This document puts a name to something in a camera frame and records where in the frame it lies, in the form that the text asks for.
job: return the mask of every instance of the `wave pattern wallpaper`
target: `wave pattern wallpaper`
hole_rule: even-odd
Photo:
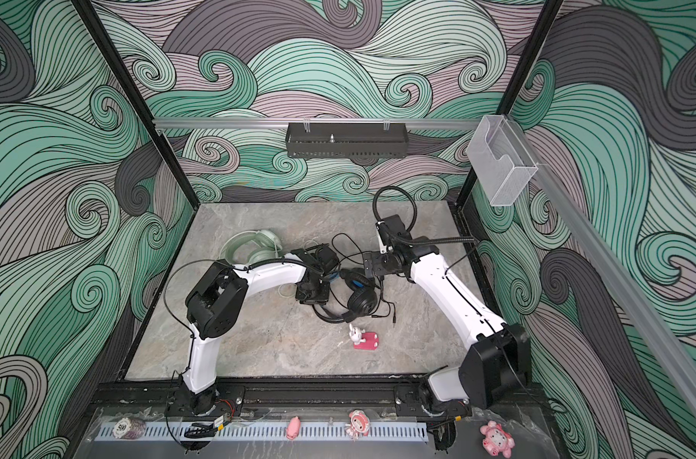
[[[543,0],[93,0],[155,117],[494,113]],[[575,0],[580,8],[595,0]],[[471,133],[420,130],[410,156],[295,160],[285,131],[172,130],[202,201],[454,199]],[[387,197],[401,199],[396,194]]]
[[[62,456],[191,215],[73,5],[0,1],[0,458]]]
[[[696,1],[563,11],[512,115],[696,362]],[[544,191],[473,200],[572,457],[696,457],[696,419]]]

